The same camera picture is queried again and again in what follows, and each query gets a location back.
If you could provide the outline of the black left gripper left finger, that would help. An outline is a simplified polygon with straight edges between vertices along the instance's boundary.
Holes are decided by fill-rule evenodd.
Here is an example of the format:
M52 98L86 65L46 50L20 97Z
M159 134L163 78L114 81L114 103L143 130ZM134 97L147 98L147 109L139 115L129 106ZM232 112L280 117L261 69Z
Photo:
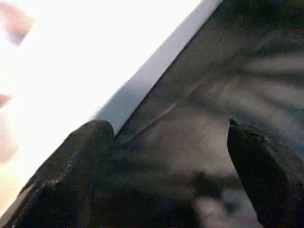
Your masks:
M114 141L108 121L73 131L43 162L0 218L2 228L87 228L102 160Z

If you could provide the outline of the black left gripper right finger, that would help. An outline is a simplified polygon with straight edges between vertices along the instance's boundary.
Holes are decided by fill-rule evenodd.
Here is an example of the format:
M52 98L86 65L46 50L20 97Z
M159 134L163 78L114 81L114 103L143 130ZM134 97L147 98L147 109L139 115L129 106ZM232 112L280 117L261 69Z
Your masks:
M304 226L304 162L272 133L230 119L227 148L265 228Z

